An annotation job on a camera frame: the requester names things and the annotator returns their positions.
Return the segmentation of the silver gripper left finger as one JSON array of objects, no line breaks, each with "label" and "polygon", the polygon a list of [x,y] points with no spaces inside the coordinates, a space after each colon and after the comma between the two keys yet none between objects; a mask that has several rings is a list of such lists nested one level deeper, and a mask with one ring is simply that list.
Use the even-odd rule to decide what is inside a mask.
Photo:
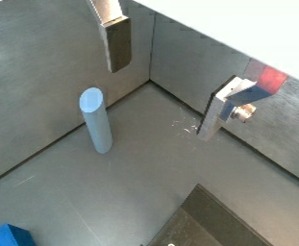
[{"label": "silver gripper left finger", "polygon": [[108,70],[116,73],[130,62],[130,19],[117,0],[85,0],[96,18]]}]

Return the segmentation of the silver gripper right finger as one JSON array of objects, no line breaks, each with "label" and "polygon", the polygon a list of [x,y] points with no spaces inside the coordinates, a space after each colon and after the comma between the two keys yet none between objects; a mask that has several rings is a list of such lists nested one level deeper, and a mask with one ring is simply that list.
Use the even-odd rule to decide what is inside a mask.
[{"label": "silver gripper right finger", "polygon": [[252,102],[275,95],[285,79],[285,73],[249,59],[243,75],[232,76],[210,93],[196,131],[197,137],[208,141],[232,119],[245,123],[255,112]]}]

